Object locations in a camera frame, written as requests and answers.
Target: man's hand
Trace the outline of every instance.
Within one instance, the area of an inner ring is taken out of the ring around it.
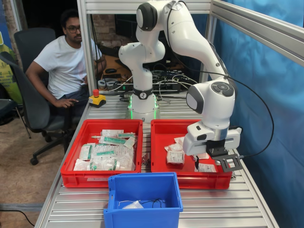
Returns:
[[[87,76],[84,77],[84,83],[87,85]]]
[[[77,100],[75,99],[59,99],[59,100],[56,100],[53,105],[57,108],[68,108],[68,107],[71,107],[71,106],[74,106],[74,102],[78,102]]]

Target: blue bin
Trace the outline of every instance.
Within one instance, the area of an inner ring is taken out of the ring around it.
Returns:
[[[183,206],[176,173],[119,174],[110,177],[108,182],[105,228],[178,227]],[[137,200],[143,209],[123,209]]]

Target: glasses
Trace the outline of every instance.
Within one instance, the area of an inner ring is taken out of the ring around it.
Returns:
[[[81,32],[80,26],[78,26],[78,27],[76,27],[76,26],[70,26],[67,29],[70,31],[70,33],[76,33],[77,29],[79,30],[79,32]]]

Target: chair wheel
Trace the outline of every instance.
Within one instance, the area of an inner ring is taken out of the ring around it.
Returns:
[[[30,163],[31,163],[32,165],[37,165],[37,164],[38,164],[38,159],[36,159],[36,158],[31,158],[31,159],[30,159]]]
[[[44,140],[48,143],[50,143],[51,141],[52,141],[52,138],[51,138],[51,136],[49,136],[49,135],[46,135],[45,137],[44,137]]]

